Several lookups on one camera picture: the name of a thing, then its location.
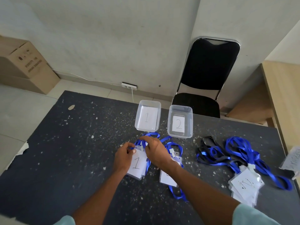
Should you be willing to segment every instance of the plastic container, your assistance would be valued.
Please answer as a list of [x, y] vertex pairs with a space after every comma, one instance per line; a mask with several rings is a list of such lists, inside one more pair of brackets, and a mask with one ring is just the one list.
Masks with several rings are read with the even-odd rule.
[[178, 138], [191, 138], [193, 136], [193, 109], [191, 107], [170, 106], [168, 134]]
[[134, 127], [144, 132], [155, 132], [159, 127], [161, 103], [141, 100], [137, 108]]

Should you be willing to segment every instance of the white wall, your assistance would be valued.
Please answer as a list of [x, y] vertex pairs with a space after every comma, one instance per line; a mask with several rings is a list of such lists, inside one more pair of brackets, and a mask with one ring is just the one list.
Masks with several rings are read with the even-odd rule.
[[300, 21], [275, 47], [266, 60], [300, 64]]
[[55, 70], [173, 96], [199, 1], [0, 0], [0, 34], [32, 41]]
[[235, 39], [241, 50], [218, 103], [235, 103], [262, 80], [255, 69], [300, 19], [300, 0], [201, 0], [192, 34]]
[[218, 99], [233, 107], [300, 20], [300, 0], [199, 1], [0, 0], [0, 34], [32, 41], [56, 70], [167, 96], [177, 90], [191, 39], [235, 39], [241, 51]]

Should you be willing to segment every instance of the paint-speckled tabletop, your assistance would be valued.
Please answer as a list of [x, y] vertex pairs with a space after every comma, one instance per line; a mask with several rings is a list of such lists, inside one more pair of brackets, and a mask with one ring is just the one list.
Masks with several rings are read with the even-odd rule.
[[[0, 176], [0, 213], [30, 225], [53, 224], [72, 214], [109, 177], [114, 153], [126, 141], [143, 134], [135, 129], [137, 104], [65, 91], [32, 136], [29, 149], [17, 156]], [[162, 109], [158, 132], [167, 136], [168, 110]], [[284, 152], [275, 128], [194, 115], [193, 137], [174, 138], [183, 151], [185, 169], [230, 195], [228, 167], [197, 162], [201, 137], [214, 136], [222, 144], [230, 136], [249, 140], [274, 174]], [[160, 171], [152, 164], [138, 181], [124, 177], [104, 224], [203, 224], [191, 204], [175, 200], [159, 183]], [[263, 176], [256, 208], [281, 224], [298, 224], [300, 200], [296, 189], [276, 188]]]

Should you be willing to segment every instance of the power outlet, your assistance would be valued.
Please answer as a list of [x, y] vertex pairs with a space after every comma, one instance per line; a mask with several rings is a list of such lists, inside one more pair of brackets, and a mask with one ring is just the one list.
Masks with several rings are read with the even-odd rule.
[[128, 89], [132, 89], [132, 90], [137, 90], [137, 85], [132, 85], [132, 84], [129, 84], [129, 83], [125, 83], [125, 82], [122, 82], [122, 87], [123, 88], [128, 88]]

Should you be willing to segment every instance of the chair seat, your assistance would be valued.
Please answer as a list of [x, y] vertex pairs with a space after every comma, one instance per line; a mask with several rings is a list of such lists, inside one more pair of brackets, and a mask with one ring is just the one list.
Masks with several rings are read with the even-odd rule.
[[189, 106], [194, 114], [220, 118], [219, 104], [206, 96], [179, 93], [175, 95], [172, 105]]

